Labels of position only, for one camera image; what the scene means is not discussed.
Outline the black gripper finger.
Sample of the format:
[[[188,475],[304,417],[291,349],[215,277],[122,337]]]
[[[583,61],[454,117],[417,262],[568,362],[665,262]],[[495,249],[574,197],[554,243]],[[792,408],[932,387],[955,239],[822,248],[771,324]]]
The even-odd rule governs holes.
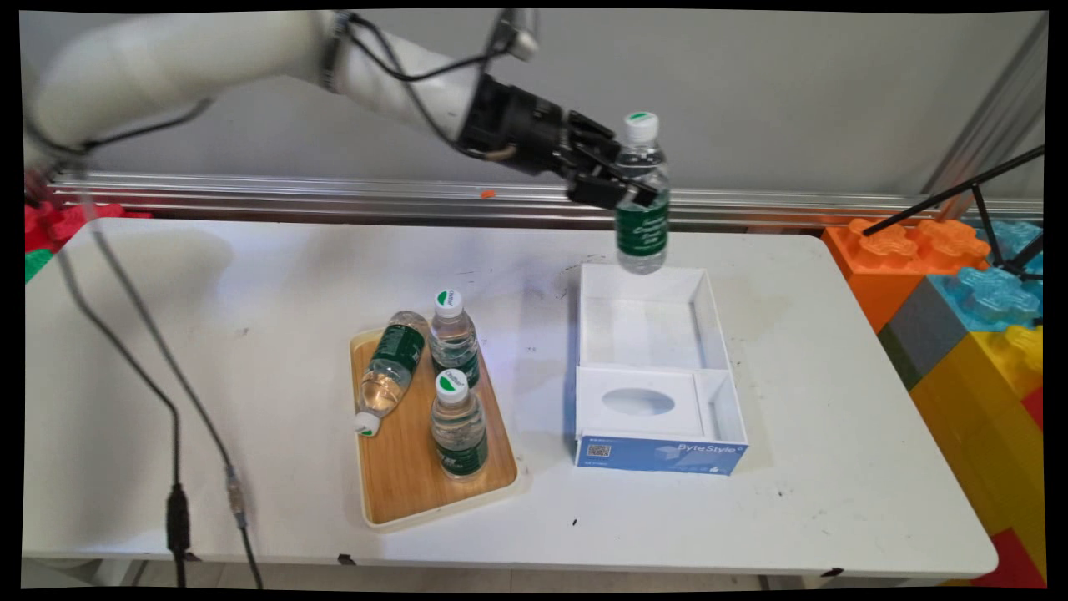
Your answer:
[[[615,164],[622,148],[613,130],[576,110],[568,111],[568,140],[576,152],[596,156],[606,164]]]
[[[566,197],[592,208],[616,210],[622,203],[628,202],[648,208],[660,194],[659,188],[621,174],[614,167],[595,164],[590,169],[572,169],[566,174]]]

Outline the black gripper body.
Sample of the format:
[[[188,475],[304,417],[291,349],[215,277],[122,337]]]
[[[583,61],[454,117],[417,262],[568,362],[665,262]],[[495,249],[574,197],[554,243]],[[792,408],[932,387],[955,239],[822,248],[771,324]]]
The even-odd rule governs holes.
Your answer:
[[[574,178],[583,167],[574,138],[580,114],[523,88],[480,76],[456,141],[464,151],[520,174]]]

